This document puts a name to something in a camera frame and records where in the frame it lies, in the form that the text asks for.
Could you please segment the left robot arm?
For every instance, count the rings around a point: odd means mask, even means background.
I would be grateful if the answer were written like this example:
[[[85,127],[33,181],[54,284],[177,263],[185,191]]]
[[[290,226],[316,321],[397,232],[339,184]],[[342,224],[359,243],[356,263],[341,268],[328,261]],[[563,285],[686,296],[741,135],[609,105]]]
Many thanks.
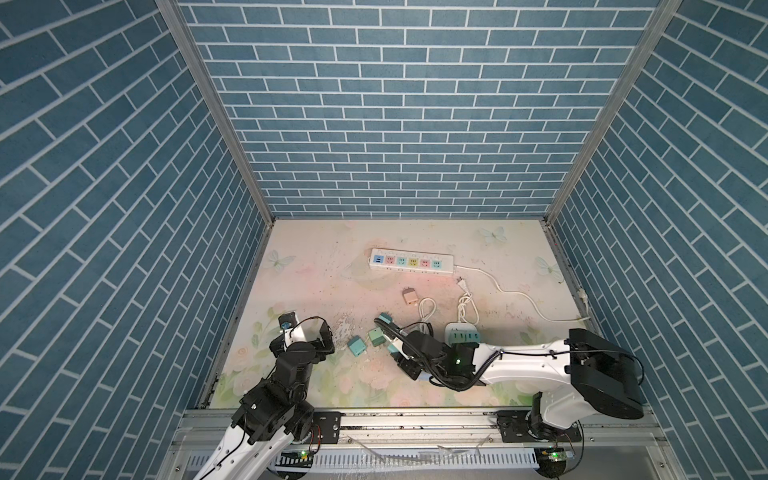
[[[315,316],[289,324],[270,343],[275,366],[246,392],[230,427],[201,470],[198,479],[257,479],[276,465],[284,450],[307,440],[296,455],[310,461],[322,444],[322,429],[314,424],[314,407],[307,401],[313,366],[335,353],[333,334],[320,317],[311,336],[304,325]]]

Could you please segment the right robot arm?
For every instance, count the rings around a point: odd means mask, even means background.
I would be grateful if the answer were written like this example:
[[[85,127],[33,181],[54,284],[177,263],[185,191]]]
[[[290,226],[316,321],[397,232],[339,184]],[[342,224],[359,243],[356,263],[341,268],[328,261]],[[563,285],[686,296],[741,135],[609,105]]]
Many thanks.
[[[563,340],[538,346],[448,344],[420,330],[406,332],[381,314],[374,320],[397,352],[398,367],[411,379],[456,393],[504,382],[533,383],[529,427],[566,430],[594,414],[637,420],[644,416],[639,359],[583,328]]]

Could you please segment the long white power strip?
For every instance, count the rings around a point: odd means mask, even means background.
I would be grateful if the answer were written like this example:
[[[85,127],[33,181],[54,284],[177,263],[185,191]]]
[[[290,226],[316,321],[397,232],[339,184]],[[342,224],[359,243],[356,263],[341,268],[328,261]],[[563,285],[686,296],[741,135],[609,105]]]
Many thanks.
[[[452,255],[380,248],[371,251],[369,266],[372,269],[445,275],[451,275],[455,270]]]

